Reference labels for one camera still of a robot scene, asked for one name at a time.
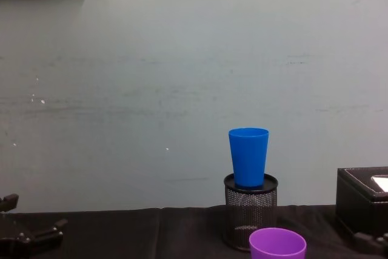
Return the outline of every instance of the black tissue box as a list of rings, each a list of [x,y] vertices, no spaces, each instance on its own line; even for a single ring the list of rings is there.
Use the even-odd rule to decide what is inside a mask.
[[[336,215],[351,233],[380,237],[388,232],[388,192],[373,176],[388,177],[388,167],[338,169]]]

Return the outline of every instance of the black mesh pen holder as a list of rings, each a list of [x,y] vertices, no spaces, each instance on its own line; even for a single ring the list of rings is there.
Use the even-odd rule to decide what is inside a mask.
[[[234,175],[224,179],[226,227],[224,240],[241,251],[249,251],[249,236],[258,229],[276,226],[278,180],[264,175],[264,184],[244,188],[235,184]]]

